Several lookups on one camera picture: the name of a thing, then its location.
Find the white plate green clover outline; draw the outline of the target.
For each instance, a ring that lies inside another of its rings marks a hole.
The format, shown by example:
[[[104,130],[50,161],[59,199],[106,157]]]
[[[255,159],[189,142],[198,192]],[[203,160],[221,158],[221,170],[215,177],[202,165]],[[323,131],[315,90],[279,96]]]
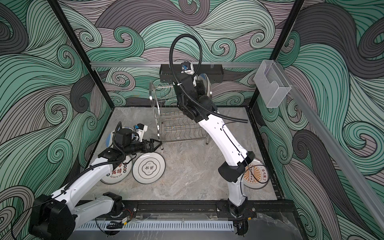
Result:
[[[135,161],[132,173],[138,183],[148,185],[159,180],[165,169],[166,162],[160,154],[146,153]]]

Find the white plate red characters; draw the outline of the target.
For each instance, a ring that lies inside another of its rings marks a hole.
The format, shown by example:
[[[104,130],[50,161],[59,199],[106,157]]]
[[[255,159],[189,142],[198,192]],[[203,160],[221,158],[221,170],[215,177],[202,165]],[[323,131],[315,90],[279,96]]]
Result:
[[[131,172],[133,168],[133,161],[130,156],[126,160],[114,168],[109,174],[101,178],[101,182],[107,185],[114,185],[123,181]]]

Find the orange sunburst plate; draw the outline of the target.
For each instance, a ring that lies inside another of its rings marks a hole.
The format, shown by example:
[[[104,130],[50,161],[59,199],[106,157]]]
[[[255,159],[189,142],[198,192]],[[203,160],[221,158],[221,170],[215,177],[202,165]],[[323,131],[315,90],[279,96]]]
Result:
[[[242,181],[246,187],[260,190],[267,186],[270,181],[270,174],[261,160],[254,159],[246,166]]]

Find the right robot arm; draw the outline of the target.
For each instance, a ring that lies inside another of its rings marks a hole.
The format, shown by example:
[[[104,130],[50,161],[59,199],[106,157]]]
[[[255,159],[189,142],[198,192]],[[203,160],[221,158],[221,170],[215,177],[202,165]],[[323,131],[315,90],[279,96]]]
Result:
[[[248,202],[248,197],[243,193],[242,177],[246,167],[254,160],[255,154],[241,146],[224,119],[242,123],[248,121],[221,115],[208,96],[208,86],[203,80],[195,80],[193,75],[176,74],[174,90],[178,108],[185,116],[199,124],[222,152],[225,162],[218,171],[228,183],[229,212],[236,218],[241,217]]]

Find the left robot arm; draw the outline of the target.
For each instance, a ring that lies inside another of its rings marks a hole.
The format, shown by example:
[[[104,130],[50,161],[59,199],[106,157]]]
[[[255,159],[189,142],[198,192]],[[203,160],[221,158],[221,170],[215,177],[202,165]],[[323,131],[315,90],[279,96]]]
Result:
[[[78,203],[128,156],[153,153],[161,145],[162,142],[155,139],[144,140],[143,133],[138,130],[115,130],[112,145],[102,151],[88,168],[51,195],[40,195],[35,199],[29,233],[43,240],[66,240],[75,229],[99,216],[119,217],[123,213],[123,200],[111,192],[86,204]]]

